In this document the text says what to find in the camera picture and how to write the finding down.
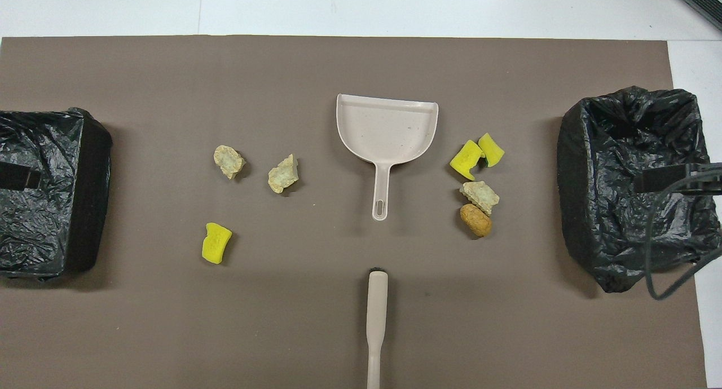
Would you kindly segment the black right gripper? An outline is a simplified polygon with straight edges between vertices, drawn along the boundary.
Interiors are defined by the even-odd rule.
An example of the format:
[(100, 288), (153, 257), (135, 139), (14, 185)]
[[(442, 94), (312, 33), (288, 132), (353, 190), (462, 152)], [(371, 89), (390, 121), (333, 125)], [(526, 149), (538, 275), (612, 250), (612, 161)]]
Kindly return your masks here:
[(721, 196), (721, 163), (689, 163), (660, 166), (643, 170), (633, 179), (637, 194), (660, 193), (677, 181), (688, 178), (685, 194), (691, 196)]

